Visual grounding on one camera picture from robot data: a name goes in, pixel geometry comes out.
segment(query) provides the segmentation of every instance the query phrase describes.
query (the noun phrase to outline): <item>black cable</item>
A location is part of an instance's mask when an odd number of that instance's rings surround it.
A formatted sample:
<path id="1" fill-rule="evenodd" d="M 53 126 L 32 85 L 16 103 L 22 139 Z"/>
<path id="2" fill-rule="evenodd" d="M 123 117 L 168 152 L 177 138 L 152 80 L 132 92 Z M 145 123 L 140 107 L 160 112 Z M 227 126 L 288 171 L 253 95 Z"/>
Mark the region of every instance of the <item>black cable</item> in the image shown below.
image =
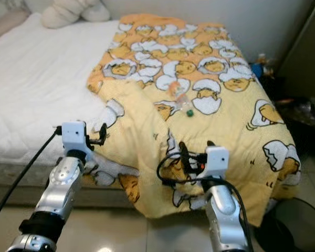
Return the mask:
<path id="1" fill-rule="evenodd" d="M 210 177 L 210 178 L 193 178 L 193 179 L 190 179 L 190 180 L 174 180 L 174 179 L 171 179 L 171 178 L 163 178 L 161 175 L 160 175 L 160 169 L 161 167 L 163 166 L 163 164 L 168 160 L 170 159 L 171 157 L 173 156 L 176 156 L 176 155 L 179 155 L 179 156 L 185 156 L 183 155 L 181 152 L 175 152 L 175 153 L 172 153 L 170 155 L 167 155 L 160 163 L 159 165 L 157 166 L 157 169 L 156 169 L 156 174 L 158 176 L 158 178 L 165 184 L 172 184 L 172 183 L 178 183 L 178 184 L 185 184 L 185 183 L 188 183 L 188 182 L 197 182 L 197 181 L 204 181 L 204 180 L 207 180 L 207 181 L 213 181 L 213 182 L 216 182 L 217 184 L 221 184 L 221 185 L 225 185 L 227 186 L 228 188 L 230 188 L 237 196 L 238 198 L 238 201 L 240 203 L 240 207 L 241 207 L 241 212 L 243 214 L 243 225 L 242 225 L 242 228 L 244 230 L 244 233 L 245 233 L 245 236 L 246 236 L 246 240 L 247 240 L 247 245 L 248 245 L 248 248 L 249 248 L 249 252 L 254 252 L 253 250 L 253 246 L 252 246 L 252 241 L 251 241 L 251 234 L 250 234 L 250 230 L 249 230 L 249 226 L 248 226 L 248 220 L 247 220 L 247 216 L 246 216 L 246 209 L 245 209 L 245 206 L 244 206 L 244 203 L 243 203 L 243 199 L 241 198 L 242 196 L 240 195 L 239 191 L 237 190 L 237 188 L 231 184 L 230 182 L 227 182 L 226 180 L 222 180 L 221 178 L 218 179 L 218 178 L 215 178 L 215 177 Z M 195 159 L 196 160 L 196 156 L 186 156 L 187 158 L 192 158 L 192 159 Z"/>
<path id="2" fill-rule="evenodd" d="M 4 198 L 1 200 L 0 202 L 0 212 L 2 210 L 2 208 L 4 207 L 4 205 L 6 204 L 8 198 L 10 197 L 10 195 L 12 194 L 13 190 L 15 189 L 15 187 L 17 186 L 17 184 L 20 182 L 20 180 L 23 178 L 23 176 L 28 172 L 29 168 L 32 166 L 32 164 L 35 162 L 35 160 L 38 158 L 38 156 L 40 156 L 41 152 L 45 149 L 45 147 L 52 141 L 52 139 L 57 135 L 60 134 L 61 129 L 60 127 L 57 127 L 57 129 L 55 130 L 55 132 L 51 135 L 51 137 L 47 140 L 47 142 L 45 142 L 43 144 L 43 146 L 41 147 L 41 149 L 38 150 L 38 152 L 35 154 L 35 156 L 31 159 L 31 161 L 26 165 L 26 167 L 21 171 L 21 173 L 19 174 L 19 176 L 16 178 L 16 180 L 14 181 L 14 183 L 10 186 L 8 192 L 6 193 L 6 195 L 4 196 Z"/>

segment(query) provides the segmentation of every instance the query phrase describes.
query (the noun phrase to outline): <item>yellow blanket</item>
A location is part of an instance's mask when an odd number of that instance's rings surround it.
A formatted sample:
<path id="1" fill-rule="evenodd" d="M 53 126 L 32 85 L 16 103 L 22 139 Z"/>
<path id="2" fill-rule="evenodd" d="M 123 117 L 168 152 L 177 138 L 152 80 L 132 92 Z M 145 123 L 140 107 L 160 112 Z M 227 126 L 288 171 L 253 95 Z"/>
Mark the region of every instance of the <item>yellow blanket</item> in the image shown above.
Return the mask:
<path id="1" fill-rule="evenodd" d="M 168 93 L 174 81 L 191 100 L 192 117 Z M 95 149 L 99 167 L 90 173 L 98 184 L 119 179 L 145 216 L 205 203 L 197 184 L 168 187 L 156 176 L 159 162 L 179 151 L 180 141 L 198 153 L 207 141 L 229 149 L 226 179 L 240 191 L 253 225 L 260 225 L 270 198 L 294 196 L 301 167 L 293 139 L 223 26 L 123 17 L 88 88 L 107 103 L 94 131 L 108 126 L 105 145 Z M 194 177 L 184 174 L 179 159 L 162 173 Z"/>

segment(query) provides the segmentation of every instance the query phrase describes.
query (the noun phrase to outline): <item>robotic arm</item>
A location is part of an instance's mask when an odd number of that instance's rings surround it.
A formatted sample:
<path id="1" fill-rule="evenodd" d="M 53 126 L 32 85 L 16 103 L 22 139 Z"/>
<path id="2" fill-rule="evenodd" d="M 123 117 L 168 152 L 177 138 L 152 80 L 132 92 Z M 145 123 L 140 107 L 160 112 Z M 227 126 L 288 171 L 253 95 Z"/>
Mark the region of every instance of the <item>robotic arm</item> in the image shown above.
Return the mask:
<path id="1" fill-rule="evenodd" d="M 91 144 L 103 145 L 105 139 L 105 124 L 100 130 L 100 139 L 90 140 L 84 122 L 63 123 L 62 141 L 66 156 L 51 171 L 49 183 L 33 214 L 30 219 L 22 221 L 19 227 L 22 234 L 13 240 L 6 252 L 56 251 L 57 240 L 69 218 L 75 195 L 81 188 L 85 162 L 91 159 Z M 224 178 L 228 151 L 223 147 L 208 146 L 206 154 L 205 167 L 197 178 Z M 188 159 L 182 162 L 186 163 L 185 170 L 191 172 Z M 248 251 L 237 200 L 225 185 L 205 180 L 202 186 L 207 196 L 206 215 L 214 252 Z"/>

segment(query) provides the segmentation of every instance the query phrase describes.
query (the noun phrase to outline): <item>mattress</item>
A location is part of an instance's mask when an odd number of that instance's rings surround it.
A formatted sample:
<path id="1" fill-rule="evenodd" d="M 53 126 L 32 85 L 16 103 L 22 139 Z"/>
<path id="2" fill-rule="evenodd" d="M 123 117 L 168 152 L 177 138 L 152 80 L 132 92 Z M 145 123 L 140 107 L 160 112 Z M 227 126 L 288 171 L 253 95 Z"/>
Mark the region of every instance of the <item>mattress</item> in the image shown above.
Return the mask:
<path id="1" fill-rule="evenodd" d="M 0 38 L 0 163 L 25 164 L 65 121 L 87 130 L 104 103 L 86 88 L 118 21 L 78 22 L 61 29 L 41 25 L 35 13 Z M 62 155 L 55 137 L 35 164 L 53 165 Z"/>

